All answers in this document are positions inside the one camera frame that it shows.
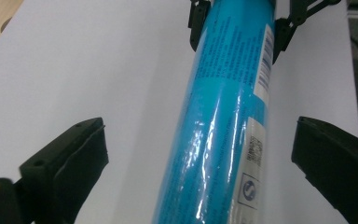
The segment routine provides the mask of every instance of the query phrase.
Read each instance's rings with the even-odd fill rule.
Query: white surface
[[[101,116],[110,163],[77,223],[149,223],[194,57],[189,5],[24,1],[0,37],[0,176]],[[290,161],[300,115],[358,135],[345,10],[309,19],[273,67],[260,223],[346,223]]]

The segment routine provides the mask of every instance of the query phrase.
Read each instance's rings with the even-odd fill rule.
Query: qr code
[[[258,166],[260,166],[262,153],[263,153],[263,143],[261,143],[257,138],[251,136],[248,156],[246,159],[248,161],[253,161]]]

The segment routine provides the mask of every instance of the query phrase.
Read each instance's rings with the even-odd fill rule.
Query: blue bottle
[[[273,29],[269,0],[214,1],[153,223],[257,222]]]

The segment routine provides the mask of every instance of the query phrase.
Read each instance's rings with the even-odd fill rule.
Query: barcode
[[[262,55],[257,71],[257,80],[255,83],[255,95],[260,97],[266,104],[269,101],[269,77],[271,73],[273,59],[274,34],[269,26],[266,26],[264,33],[264,42]]]
[[[246,159],[248,161],[253,161],[258,166],[260,166],[262,153],[263,143],[257,138],[251,136],[251,141],[249,143],[249,151]]]

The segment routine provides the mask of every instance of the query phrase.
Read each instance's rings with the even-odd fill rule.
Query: blue tube
[[[215,0],[153,223],[256,223],[273,54],[269,0]]]

